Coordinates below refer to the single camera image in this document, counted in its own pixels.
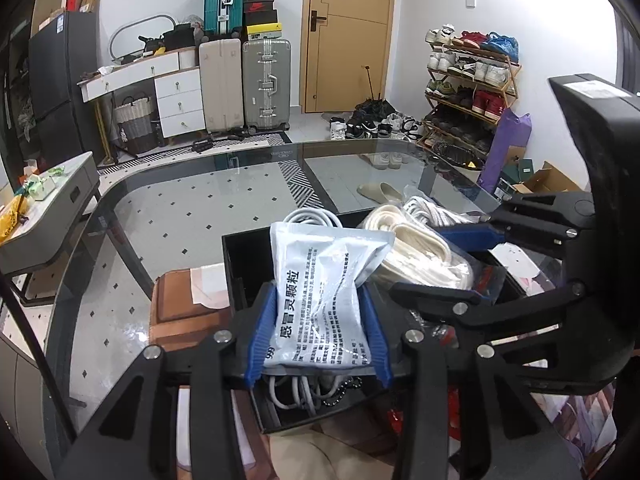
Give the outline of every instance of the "blue shoe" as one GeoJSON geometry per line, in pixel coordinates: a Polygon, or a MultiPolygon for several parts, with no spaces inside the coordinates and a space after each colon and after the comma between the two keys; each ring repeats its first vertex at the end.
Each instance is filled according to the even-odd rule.
{"type": "Polygon", "coordinates": [[[497,32],[491,32],[486,41],[480,44],[480,48],[509,56],[514,63],[520,62],[518,56],[518,40],[515,38],[509,38],[508,36],[501,36],[497,32]]]}

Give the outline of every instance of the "silver suitcase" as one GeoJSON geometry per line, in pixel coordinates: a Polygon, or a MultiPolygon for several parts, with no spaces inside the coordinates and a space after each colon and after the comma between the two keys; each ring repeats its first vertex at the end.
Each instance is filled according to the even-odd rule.
{"type": "Polygon", "coordinates": [[[244,114],[249,133],[289,128],[291,44],[255,40],[242,45],[244,114]]]}
{"type": "Polygon", "coordinates": [[[199,54],[202,108],[207,130],[226,132],[241,128],[244,111],[240,40],[203,43],[199,54]]]}

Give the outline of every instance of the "purple bag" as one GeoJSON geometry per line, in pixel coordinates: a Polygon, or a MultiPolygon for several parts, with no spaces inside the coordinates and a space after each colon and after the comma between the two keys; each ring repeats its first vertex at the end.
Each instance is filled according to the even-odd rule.
{"type": "Polygon", "coordinates": [[[531,115],[518,117],[510,108],[507,108],[498,122],[495,130],[494,142],[486,158],[484,170],[478,178],[478,186],[486,192],[493,193],[498,184],[500,172],[507,157],[509,146],[525,148],[531,135],[531,115]]]}

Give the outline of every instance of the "glass tabletop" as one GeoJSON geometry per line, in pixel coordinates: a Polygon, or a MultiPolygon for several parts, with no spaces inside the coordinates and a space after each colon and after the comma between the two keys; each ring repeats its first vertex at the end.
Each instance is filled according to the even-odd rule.
{"type": "Polygon", "coordinates": [[[233,149],[103,175],[109,189],[66,268],[47,335],[47,360],[78,430],[147,345],[154,280],[222,262],[223,235],[267,227],[302,206],[373,208],[358,187],[382,182],[399,192],[415,187],[458,213],[498,205],[446,161],[402,140],[233,149]],[[399,168],[378,170],[366,156],[388,152],[402,154],[399,168]]]}

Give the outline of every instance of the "refrigerator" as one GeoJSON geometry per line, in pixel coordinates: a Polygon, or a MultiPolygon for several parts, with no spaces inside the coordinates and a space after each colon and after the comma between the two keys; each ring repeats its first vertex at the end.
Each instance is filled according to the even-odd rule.
{"type": "Polygon", "coordinates": [[[98,69],[97,16],[66,11],[29,40],[31,103],[42,143],[44,168],[84,152],[100,164],[105,153],[92,103],[78,83],[98,69]]]}

